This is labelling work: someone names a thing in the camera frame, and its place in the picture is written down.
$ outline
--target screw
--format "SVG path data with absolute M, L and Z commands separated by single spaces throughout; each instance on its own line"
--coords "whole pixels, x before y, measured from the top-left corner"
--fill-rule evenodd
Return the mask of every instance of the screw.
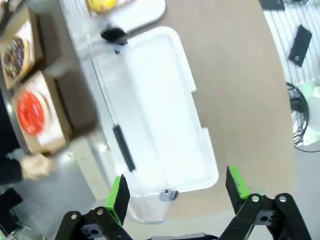
M 280 202 L 285 203 L 287 201 L 287 198 L 285 196 L 279 197 Z
M 96 214 L 98 215 L 102 215 L 104 213 L 104 211 L 102 209 L 99 209 L 98 211 L 96 211 Z
M 255 203 L 259 201 L 259 197 L 258 196 L 253 196 L 251 198 L 252 201 L 254 201 Z

